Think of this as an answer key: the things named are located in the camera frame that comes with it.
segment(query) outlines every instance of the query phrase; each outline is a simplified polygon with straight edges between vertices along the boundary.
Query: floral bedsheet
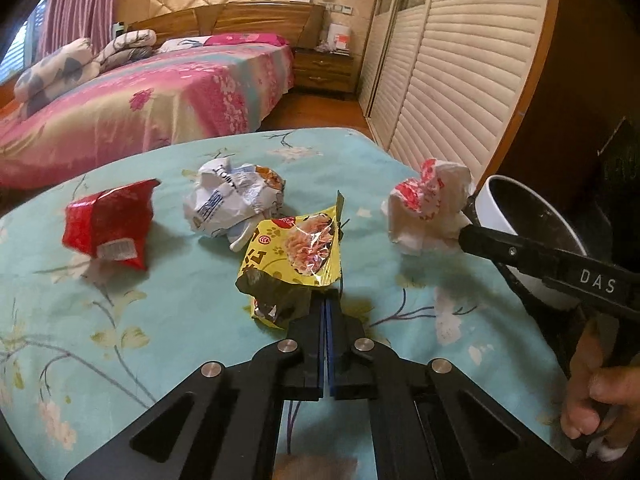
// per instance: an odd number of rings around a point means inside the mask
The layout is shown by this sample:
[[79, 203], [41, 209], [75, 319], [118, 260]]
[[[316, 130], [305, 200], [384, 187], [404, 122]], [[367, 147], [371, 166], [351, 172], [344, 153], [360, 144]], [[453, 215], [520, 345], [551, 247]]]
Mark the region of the floral bedsheet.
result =
[[[463, 253], [402, 256], [389, 243], [381, 202], [415, 172], [353, 130], [260, 132], [114, 162], [0, 219], [0, 410], [46, 480], [62, 480], [202, 363], [244, 362], [282, 338], [250, 319], [235, 288], [243, 254], [224, 237], [194, 234], [183, 217], [196, 170], [220, 155], [285, 178], [286, 214], [322, 210], [340, 190], [344, 311], [403, 358], [450, 359], [562, 444], [563, 374], [495, 267]], [[148, 272], [97, 265], [61, 245], [67, 203], [146, 178], [162, 181]], [[376, 477], [366, 401], [305, 402], [293, 425], [288, 409], [278, 447], [286, 460], [331, 456], [357, 463], [358, 480]]]
[[0, 187], [59, 184], [126, 156], [254, 132], [293, 86], [288, 46], [204, 46], [107, 72], [0, 120]]

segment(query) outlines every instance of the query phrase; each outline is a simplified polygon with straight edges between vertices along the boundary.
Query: pillow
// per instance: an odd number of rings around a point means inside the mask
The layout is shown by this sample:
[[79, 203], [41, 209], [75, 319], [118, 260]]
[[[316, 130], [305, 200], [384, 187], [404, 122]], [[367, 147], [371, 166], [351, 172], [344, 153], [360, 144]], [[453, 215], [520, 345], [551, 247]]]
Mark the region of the pillow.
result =
[[43, 88], [80, 70], [93, 58], [89, 38], [80, 38], [57, 49], [22, 73], [14, 87], [16, 100], [28, 101]]
[[238, 34], [232, 32], [230, 34], [211, 36], [205, 41], [204, 46], [238, 45], [245, 43], [266, 43], [273, 46], [287, 46], [289, 41], [285, 40], [282, 36], [271, 34], [270, 32], [260, 32], [257, 34]]
[[204, 46], [204, 42], [209, 36], [197, 36], [196, 38], [175, 38], [166, 40], [162, 46], [156, 50], [156, 54], [164, 54], [174, 50], [184, 50], [185, 48], [193, 48], [194, 46]]

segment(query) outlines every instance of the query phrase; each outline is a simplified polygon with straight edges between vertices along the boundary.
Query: red wrapper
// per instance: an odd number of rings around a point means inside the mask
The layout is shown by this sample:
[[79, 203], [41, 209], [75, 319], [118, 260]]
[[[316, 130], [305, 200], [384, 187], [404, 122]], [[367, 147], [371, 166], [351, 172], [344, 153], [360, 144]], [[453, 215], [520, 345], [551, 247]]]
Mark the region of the red wrapper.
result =
[[146, 270], [146, 234], [154, 216], [151, 194], [160, 181], [141, 180], [66, 206], [62, 244], [92, 258]]

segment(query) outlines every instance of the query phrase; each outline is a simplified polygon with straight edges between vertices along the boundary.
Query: light blue bedsheet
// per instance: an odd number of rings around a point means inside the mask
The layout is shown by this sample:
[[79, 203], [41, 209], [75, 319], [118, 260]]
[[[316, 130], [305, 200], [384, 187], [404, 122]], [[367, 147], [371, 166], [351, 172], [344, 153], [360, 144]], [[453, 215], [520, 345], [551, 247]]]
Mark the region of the light blue bedsheet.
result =
[[[132, 156], [0, 219], [0, 406], [44, 478], [63, 479], [203, 362], [244, 362], [282, 337], [242, 309], [248, 301], [234, 282], [243, 254], [232, 253], [226, 238], [192, 233], [182, 216], [190, 178], [219, 154], [233, 154], [235, 166], [277, 171], [291, 214], [327, 208], [340, 190], [342, 218], [350, 219], [341, 244], [344, 310], [371, 324], [400, 357], [450, 359], [552, 441], [564, 378], [495, 267], [462, 253], [402, 256], [389, 243], [380, 204], [413, 170], [353, 130], [284, 133]], [[162, 181], [153, 196], [149, 272], [87, 269], [83, 256], [60, 243], [66, 204], [145, 178]], [[375, 478], [366, 402], [303, 404], [292, 452], [356, 457], [356, 477]]]

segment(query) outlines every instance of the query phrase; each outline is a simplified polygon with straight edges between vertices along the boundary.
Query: barcode label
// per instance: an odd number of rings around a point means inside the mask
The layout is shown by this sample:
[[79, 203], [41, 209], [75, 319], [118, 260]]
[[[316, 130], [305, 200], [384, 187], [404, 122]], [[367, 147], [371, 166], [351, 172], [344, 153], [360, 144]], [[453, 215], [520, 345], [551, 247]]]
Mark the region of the barcode label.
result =
[[120, 262], [122, 260], [130, 260], [138, 257], [136, 245], [131, 238], [120, 238], [112, 240], [96, 248], [98, 258], [101, 260], [111, 260]]

